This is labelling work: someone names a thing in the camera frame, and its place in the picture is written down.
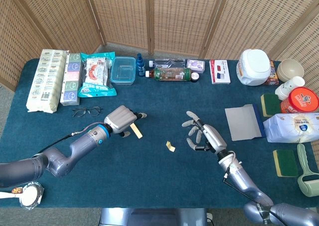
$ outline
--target tissue package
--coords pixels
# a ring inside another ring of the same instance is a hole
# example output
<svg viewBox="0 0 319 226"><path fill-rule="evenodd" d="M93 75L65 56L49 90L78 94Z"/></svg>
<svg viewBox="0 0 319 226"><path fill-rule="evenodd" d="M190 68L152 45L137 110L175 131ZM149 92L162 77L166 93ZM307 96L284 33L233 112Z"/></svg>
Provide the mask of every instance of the tissue package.
<svg viewBox="0 0 319 226"><path fill-rule="evenodd" d="M28 112L56 111L67 53L63 50L43 49L26 102Z"/></svg>
<svg viewBox="0 0 319 226"><path fill-rule="evenodd" d="M80 98L77 91L81 86L81 72L83 63L80 53L70 53L66 57L64 78L60 102L64 106L79 105Z"/></svg>
<svg viewBox="0 0 319 226"><path fill-rule="evenodd" d="M276 114L264 121L268 142L303 143L319 139L319 113Z"/></svg>

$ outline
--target lint roller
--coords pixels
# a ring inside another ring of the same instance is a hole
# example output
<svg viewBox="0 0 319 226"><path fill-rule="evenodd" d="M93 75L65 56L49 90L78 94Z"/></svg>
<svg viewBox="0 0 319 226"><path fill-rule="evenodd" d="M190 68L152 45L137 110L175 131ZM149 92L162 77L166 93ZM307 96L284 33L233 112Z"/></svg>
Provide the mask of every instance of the lint roller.
<svg viewBox="0 0 319 226"><path fill-rule="evenodd" d="M13 189L12 193L0 192L0 199L19 198L21 207L32 210L41 203L44 188L37 182L30 182L22 188Z"/></svg>
<svg viewBox="0 0 319 226"><path fill-rule="evenodd" d="M319 196L319 173L315 173L310 170L308 165L305 146L303 144L297 145L297 151L298 151L298 157L299 157L301 167L304 171L304 173L298 178L299 187L301 191L304 193L304 195L308 197ZM303 181L303 178L305 176L310 176L310 175L318 176L318 179Z"/></svg>

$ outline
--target robotic hand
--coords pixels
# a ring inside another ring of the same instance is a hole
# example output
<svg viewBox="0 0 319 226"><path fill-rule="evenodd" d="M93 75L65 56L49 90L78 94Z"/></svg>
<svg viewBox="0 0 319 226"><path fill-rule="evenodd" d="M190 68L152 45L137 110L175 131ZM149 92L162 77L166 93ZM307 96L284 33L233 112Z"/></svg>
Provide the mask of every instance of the robotic hand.
<svg viewBox="0 0 319 226"><path fill-rule="evenodd" d="M42 176L44 169L50 171L55 177L65 176L80 159L110 138L111 133L126 137L130 133L123 131L134 121L146 116L145 113L134 113L125 106L120 106L106 116L103 124L94 127L71 143L69 157L63 155L57 148L50 147L29 159L0 163L0 188L35 181Z"/></svg>
<svg viewBox="0 0 319 226"><path fill-rule="evenodd" d="M225 171L223 182L250 199L244 206L246 217L254 223L276 224L280 226L319 226L319 215L311 210L294 207L289 204L274 205L273 201L263 193L248 176L241 162L236 159L233 151L226 150L226 143L218 131L208 124L204 124L198 116L187 111L192 118L182 126L193 125L188 133L192 136L197 130L196 143L199 144L201 136L206 137L206 144L198 146L187 138L188 145L193 150L211 151L218 157L218 163Z"/></svg>

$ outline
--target sponge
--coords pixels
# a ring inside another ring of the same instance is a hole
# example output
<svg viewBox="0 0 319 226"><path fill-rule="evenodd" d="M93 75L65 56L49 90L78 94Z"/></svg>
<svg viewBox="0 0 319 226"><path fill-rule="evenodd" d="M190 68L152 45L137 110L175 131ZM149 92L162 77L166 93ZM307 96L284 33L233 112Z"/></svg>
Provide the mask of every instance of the sponge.
<svg viewBox="0 0 319 226"><path fill-rule="evenodd" d="M293 150L274 150L278 177L298 177L298 169Z"/></svg>
<svg viewBox="0 0 319 226"><path fill-rule="evenodd" d="M272 117L274 114L281 113L281 101L276 94L263 94L260 98L264 117Z"/></svg>

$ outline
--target teal tablecloth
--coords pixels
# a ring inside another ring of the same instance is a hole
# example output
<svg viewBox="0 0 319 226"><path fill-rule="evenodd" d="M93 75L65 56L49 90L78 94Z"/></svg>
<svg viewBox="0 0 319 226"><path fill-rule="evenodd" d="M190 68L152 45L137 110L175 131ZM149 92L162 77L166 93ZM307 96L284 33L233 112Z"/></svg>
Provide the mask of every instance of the teal tablecloth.
<svg viewBox="0 0 319 226"><path fill-rule="evenodd" d="M242 85L236 76L237 61L228 61L230 85L211 84L208 61L197 83L157 82L137 76L131 86L115 86L116 97L81 99L82 107L103 108L99 116L82 118L72 117L73 106L59 106L53 114L27 113L25 104L37 63L37 59L30 60L23 69L0 140L0 162L31 157L66 134L102 121L122 104L148 114L137 122L143 138L137 139L134 134L124 139L112 135L66 177L54 178L45 171L39 179L45 188L40 207L242 207L247 199L222 183L224 172L217 157L210 152L193 151L187 145L189 129L181 127L188 120L187 110L220 132L228 149L236 151L247 173L275 203L319 205L319 197L307 198L301 193L296 178L276 175L273 150L296 150L296 144L268 143L265 138L231 140L224 109L256 103L261 111L260 96L273 93L276 88ZM57 147L68 155L69 144L77 138ZM176 147L174 153L165 145L168 140ZM316 170L311 146L306 146L310 166ZM18 205L17 199L0 201L2 207Z"/></svg>

